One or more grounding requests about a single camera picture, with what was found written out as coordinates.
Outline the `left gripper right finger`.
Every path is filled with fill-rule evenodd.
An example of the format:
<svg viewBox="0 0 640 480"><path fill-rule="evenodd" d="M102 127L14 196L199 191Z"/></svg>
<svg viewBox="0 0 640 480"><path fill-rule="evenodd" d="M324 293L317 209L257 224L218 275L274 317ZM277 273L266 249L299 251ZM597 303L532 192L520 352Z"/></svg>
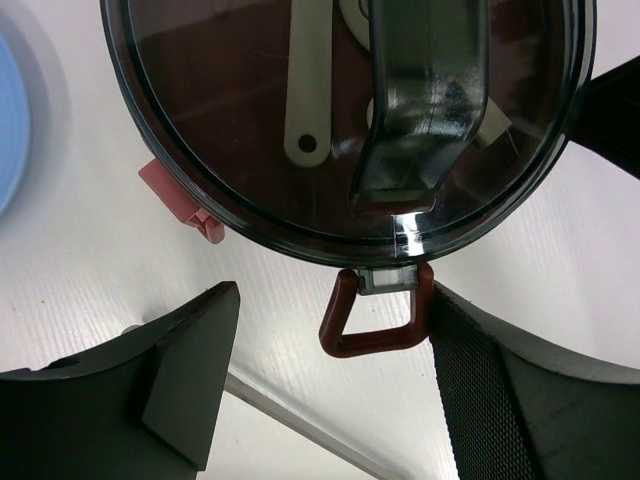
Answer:
<svg viewBox="0 0 640 480"><path fill-rule="evenodd" d="M549 342L441 284L429 324L460 478L638 478L638 369Z"/></svg>

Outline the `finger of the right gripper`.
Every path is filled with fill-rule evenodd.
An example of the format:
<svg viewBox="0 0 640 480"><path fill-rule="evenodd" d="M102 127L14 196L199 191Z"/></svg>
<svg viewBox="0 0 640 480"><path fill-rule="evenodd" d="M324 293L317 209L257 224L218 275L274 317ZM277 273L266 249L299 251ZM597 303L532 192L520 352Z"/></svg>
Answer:
<svg viewBox="0 0 640 480"><path fill-rule="evenodd" d="M592 79L570 139L639 179L640 58Z"/></svg>

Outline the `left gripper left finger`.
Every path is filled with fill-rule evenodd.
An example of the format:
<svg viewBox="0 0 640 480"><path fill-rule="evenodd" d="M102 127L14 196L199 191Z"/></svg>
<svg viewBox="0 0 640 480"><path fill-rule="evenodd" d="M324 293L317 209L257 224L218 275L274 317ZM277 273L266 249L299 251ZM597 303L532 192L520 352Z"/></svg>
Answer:
<svg viewBox="0 0 640 480"><path fill-rule="evenodd" d="M222 282L48 366L1 376L5 479L193 479L210 456L239 319Z"/></svg>

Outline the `metal tongs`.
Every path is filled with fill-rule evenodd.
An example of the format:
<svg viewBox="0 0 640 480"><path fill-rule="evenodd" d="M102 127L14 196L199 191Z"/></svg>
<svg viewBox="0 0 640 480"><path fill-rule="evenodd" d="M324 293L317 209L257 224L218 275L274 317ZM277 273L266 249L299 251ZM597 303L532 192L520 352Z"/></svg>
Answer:
<svg viewBox="0 0 640 480"><path fill-rule="evenodd" d="M301 416L287 410L283 405L232 373L227 374L224 390L374 479L403 479L401 474L377 463Z"/></svg>

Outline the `grey top lid with clasps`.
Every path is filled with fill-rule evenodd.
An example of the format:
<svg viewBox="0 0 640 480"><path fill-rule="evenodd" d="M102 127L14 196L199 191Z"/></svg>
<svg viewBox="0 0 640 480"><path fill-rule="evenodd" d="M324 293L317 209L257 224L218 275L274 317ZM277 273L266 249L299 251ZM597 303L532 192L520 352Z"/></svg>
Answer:
<svg viewBox="0 0 640 480"><path fill-rule="evenodd" d="M293 1L104 1L106 43L143 141L187 194L252 241L335 267L323 350L429 334L431 261L541 184L591 73L592 1L366 1L370 51L333 3L331 151L284 151ZM491 98L511 120L475 143Z"/></svg>

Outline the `pink lunch container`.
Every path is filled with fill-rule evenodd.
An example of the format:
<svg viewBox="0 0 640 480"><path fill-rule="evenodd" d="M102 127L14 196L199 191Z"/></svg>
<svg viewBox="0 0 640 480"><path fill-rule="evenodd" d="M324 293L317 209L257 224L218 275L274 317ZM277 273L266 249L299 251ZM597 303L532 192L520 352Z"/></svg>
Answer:
<svg viewBox="0 0 640 480"><path fill-rule="evenodd" d="M196 203L157 158L138 175L180 223L196 229L211 244L224 240L224 225Z"/></svg>

